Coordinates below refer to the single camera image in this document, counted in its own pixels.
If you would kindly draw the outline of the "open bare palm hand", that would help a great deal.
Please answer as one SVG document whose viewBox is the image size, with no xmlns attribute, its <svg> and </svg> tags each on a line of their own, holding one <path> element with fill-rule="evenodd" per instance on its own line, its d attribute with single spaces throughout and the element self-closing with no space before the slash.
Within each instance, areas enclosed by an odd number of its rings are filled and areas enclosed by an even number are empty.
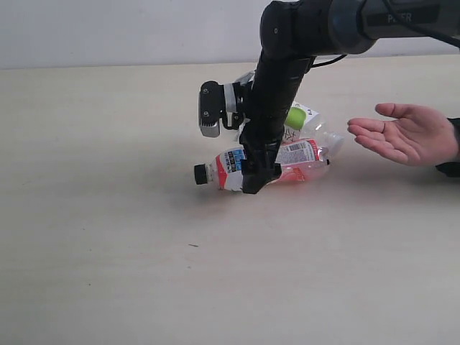
<svg viewBox="0 0 460 345">
<path fill-rule="evenodd" d="M 353 118 L 348 131 L 355 142 L 381 157 L 412 167 L 436 166 L 456 153 L 448 118 L 427 106 L 379 103 L 375 111 L 386 120 Z"/>
</svg>

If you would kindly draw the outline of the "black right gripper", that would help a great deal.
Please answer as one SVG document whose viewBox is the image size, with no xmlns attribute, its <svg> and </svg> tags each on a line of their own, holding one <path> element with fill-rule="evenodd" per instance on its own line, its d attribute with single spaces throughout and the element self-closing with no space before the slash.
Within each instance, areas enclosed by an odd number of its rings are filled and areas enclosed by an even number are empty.
<svg viewBox="0 0 460 345">
<path fill-rule="evenodd" d="M 238 106 L 244 119 L 239 136 L 239 143 L 245 153 L 241 161 L 243 193 L 257 194 L 267 184 L 280 178 L 282 168 L 277 155 L 290 107 L 290 103 L 281 108 L 270 105 L 267 109 L 253 103 Z"/>
</svg>

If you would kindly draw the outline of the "black sleeved forearm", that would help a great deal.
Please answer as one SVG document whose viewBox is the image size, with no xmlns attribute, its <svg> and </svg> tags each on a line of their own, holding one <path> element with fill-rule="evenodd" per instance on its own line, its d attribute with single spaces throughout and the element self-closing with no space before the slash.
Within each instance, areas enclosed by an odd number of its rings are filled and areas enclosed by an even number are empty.
<svg viewBox="0 0 460 345">
<path fill-rule="evenodd" d="M 448 178 L 459 178 L 459 118 L 448 118 L 454 130 L 454 141 L 456 153 L 447 158 L 445 162 L 436 166 L 437 171 L 444 174 Z"/>
</svg>

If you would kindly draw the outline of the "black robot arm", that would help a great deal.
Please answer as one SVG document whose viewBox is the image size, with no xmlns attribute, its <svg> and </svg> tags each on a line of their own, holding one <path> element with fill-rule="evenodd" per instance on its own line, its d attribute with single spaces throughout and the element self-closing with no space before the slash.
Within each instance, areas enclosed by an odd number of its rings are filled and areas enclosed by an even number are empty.
<svg viewBox="0 0 460 345">
<path fill-rule="evenodd" d="M 245 90 L 242 190 L 256 194 L 281 175 L 275 162 L 303 76 L 323 55 L 360 55 L 377 40 L 430 37 L 459 46 L 459 2 L 272 1 L 259 25 L 262 51 Z"/>
</svg>

